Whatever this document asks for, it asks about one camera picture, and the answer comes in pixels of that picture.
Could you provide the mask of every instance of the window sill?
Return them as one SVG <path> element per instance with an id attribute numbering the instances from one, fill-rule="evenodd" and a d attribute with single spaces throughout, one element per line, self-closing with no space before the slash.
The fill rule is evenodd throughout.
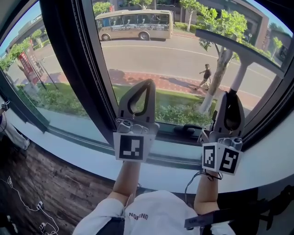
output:
<path id="1" fill-rule="evenodd" d="M 48 132 L 42 133 L 32 124 L 23 122 L 12 110 L 9 110 L 6 116 L 19 131 L 55 156 L 102 177 L 112 180 L 117 178 L 122 162 L 116 161 L 113 155 L 78 145 Z M 273 130 L 257 145 L 247 150 L 242 157 L 236 175 L 225 175 L 224 179 L 220 181 L 219 192 L 259 187 L 292 175 L 294 173 L 292 168 L 294 146 L 290 141 L 280 142 L 279 140 L 281 136 L 292 136 L 294 132 L 293 120 L 294 112 L 280 124 L 279 128 Z M 166 146 L 162 143 L 159 144 L 160 150 L 163 151 L 165 148 Z M 169 151 L 173 153 L 178 151 L 177 146 L 170 148 Z M 144 163 L 141 166 L 139 182 L 144 188 L 183 193 L 187 183 L 196 172 L 197 170 L 192 169 Z M 200 177 L 195 178 L 188 188 L 188 193 L 195 193 L 199 180 Z"/>

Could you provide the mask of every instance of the red sign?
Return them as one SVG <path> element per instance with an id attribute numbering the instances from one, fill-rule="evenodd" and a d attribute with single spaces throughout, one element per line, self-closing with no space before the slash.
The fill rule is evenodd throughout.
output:
<path id="1" fill-rule="evenodd" d="M 29 80 L 29 82 L 36 85 L 39 79 L 38 79 L 36 73 L 34 72 L 32 66 L 30 65 L 27 55 L 24 52 L 22 52 L 19 55 L 18 59 L 23 65 L 24 73 L 25 73 L 27 79 Z"/>
<path id="2" fill-rule="evenodd" d="M 112 6 L 109 7 L 109 12 L 113 12 L 113 11 L 115 11 L 114 5 L 112 5 Z"/>

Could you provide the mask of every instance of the tree trunk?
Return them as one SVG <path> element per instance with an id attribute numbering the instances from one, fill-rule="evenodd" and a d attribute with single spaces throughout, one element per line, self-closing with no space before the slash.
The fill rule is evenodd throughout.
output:
<path id="1" fill-rule="evenodd" d="M 38 44 L 40 45 L 40 47 L 43 47 L 43 43 L 41 41 L 41 38 L 36 38 L 36 41 L 38 42 Z"/>
<path id="2" fill-rule="evenodd" d="M 225 75 L 226 68 L 230 64 L 230 60 L 232 56 L 233 56 L 233 51 L 225 50 L 223 46 L 221 47 L 220 55 L 217 60 L 216 72 L 213 76 L 213 80 L 209 87 L 208 93 L 206 94 L 204 101 L 202 102 L 201 106 L 198 109 L 199 113 L 205 114 L 208 112 L 211 106 L 213 97 L 221 84 L 222 78 Z"/>
<path id="3" fill-rule="evenodd" d="M 271 60 L 272 60 L 273 57 L 275 56 L 276 51 L 277 51 L 277 48 L 275 48 L 274 53 L 273 53 L 272 56 L 271 56 Z"/>
<path id="4" fill-rule="evenodd" d="M 188 22 L 188 26 L 187 26 L 187 32 L 190 31 L 190 25 L 191 25 L 192 14 L 193 14 L 193 11 L 190 12 L 189 22 Z"/>

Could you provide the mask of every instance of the black strap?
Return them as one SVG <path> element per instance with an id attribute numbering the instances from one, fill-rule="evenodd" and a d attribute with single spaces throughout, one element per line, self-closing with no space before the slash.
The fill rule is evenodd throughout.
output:
<path id="1" fill-rule="evenodd" d="M 111 218 L 96 235 L 124 235 L 124 218 Z"/>

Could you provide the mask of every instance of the sidewalk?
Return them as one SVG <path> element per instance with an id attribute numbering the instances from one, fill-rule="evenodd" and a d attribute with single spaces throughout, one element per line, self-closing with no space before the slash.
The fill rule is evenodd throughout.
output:
<path id="1" fill-rule="evenodd" d="M 207 91 L 205 89 L 193 89 L 193 87 L 200 84 L 201 80 L 167 77 L 151 73 L 123 72 L 115 69 L 110 69 L 108 73 L 112 84 L 133 86 L 138 82 L 151 78 L 156 84 L 156 89 L 190 93 L 192 95 L 198 95 L 202 97 L 205 97 L 207 94 Z M 229 87 L 219 86 L 215 94 L 215 97 L 218 97 L 223 91 L 228 90 Z M 260 97 L 257 97 L 255 95 L 249 94 L 241 90 L 238 91 L 238 96 L 243 106 L 250 110 L 252 110 L 260 100 Z"/>

